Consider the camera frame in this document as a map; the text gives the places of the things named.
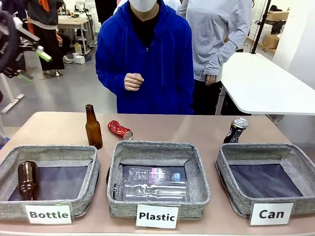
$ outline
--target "gray sweatshirt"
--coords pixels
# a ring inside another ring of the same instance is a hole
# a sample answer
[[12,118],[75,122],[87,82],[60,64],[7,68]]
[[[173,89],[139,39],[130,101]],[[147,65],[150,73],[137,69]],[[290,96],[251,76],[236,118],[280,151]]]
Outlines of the gray sweatshirt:
[[194,79],[205,81],[204,75],[219,75],[223,64],[245,41],[252,0],[184,0],[177,14],[191,27]]

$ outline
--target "cardboard box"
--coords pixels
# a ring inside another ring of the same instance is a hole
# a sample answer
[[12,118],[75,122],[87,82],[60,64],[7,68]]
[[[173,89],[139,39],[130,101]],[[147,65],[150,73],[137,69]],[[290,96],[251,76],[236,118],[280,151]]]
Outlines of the cardboard box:
[[276,34],[267,34],[264,37],[263,45],[265,45],[268,48],[276,49],[279,43],[279,38]]
[[272,11],[268,12],[268,21],[286,21],[289,16],[289,11]]

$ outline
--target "gray jacket sleeve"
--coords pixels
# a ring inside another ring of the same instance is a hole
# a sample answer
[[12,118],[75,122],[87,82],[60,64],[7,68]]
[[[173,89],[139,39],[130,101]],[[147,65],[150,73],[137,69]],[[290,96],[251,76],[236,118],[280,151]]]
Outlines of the gray jacket sleeve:
[[177,14],[183,18],[186,18],[186,11],[189,0],[183,0],[182,5],[179,7]]
[[228,41],[213,54],[206,65],[204,74],[218,75],[220,68],[235,53],[248,35],[252,15],[252,0],[237,0],[231,13],[228,28]]

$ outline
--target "fabric bin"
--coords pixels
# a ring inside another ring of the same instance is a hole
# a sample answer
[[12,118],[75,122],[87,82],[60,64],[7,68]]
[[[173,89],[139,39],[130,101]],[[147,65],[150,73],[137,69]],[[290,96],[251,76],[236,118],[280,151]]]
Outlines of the fabric bin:
[[[74,217],[84,215],[98,180],[96,153],[93,146],[14,147],[0,164],[0,220],[27,220],[25,205],[69,203]],[[17,187],[18,166],[27,160],[38,166],[38,201],[21,201]]]
[[[124,202],[112,197],[114,185],[123,178],[122,165],[184,166],[189,202]],[[210,201],[210,190],[199,151],[194,145],[169,142],[120,141],[116,144],[109,172],[107,198],[111,215],[136,217],[137,205],[180,206],[179,219],[199,219]]]
[[294,202],[292,215],[315,213],[315,165],[295,145],[223,144],[216,167],[242,217],[254,203]]

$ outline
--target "plastic bottle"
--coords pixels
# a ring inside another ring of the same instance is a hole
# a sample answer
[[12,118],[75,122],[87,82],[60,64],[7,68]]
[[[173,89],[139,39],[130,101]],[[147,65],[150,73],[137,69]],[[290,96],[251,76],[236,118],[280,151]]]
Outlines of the plastic bottle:
[[159,182],[164,180],[179,180],[180,174],[172,174],[167,168],[152,168],[152,167],[132,167],[129,169],[129,179],[147,179],[150,182]]
[[79,55],[82,55],[81,44],[75,43],[75,44],[74,44],[74,50],[75,50],[75,52],[78,53]]
[[124,178],[120,184],[114,184],[112,197],[117,201],[189,201],[188,185],[184,180],[151,183]]

